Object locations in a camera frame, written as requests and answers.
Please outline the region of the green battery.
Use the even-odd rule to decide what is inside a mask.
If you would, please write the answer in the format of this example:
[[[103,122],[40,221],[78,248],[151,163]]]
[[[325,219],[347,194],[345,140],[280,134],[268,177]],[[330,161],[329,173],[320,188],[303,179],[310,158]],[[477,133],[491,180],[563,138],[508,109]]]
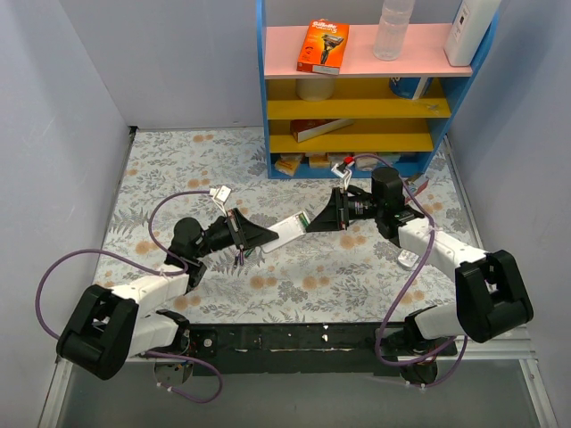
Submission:
[[[305,217],[305,215],[304,215],[303,213],[301,213],[301,214],[298,216],[298,218],[300,219],[300,221],[301,221],[301,223],[302,223],[302,225],[303,225],[304,227],[307,227],[307,226],[308,226],[309,222],[308,222],[307,218]]]

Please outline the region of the white remote with display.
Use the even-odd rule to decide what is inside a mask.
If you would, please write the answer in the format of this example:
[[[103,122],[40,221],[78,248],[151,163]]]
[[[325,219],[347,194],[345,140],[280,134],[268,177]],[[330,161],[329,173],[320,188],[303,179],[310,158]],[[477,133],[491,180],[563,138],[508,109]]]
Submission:
[[[310,223],[307,213],[305,211],[299,211],[269,227],[270,231],[278,234],[278,238],[263,244],[261,246],[263,253],[271,253],[306,234],[306,227],[302,225],[298,218],[301,213],[305,215]]]

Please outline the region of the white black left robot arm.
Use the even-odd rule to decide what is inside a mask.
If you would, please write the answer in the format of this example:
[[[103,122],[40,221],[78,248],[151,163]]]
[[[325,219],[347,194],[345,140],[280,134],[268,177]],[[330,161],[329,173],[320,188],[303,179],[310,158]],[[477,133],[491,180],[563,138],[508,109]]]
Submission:
[[[237,209],[208,228],[202,228],[194,218],[179,220],[158,274],[112,288],[91,285],[83,292],[58,339],[58,356],[108,380],[128,358],[148,350],[165,350],[172,357],[183,355],[190,344],[190,324],[163,304],[200,283],[206,271],[203,257],[228,247],[247,251],[278,237],[277,232],[254,224]]]

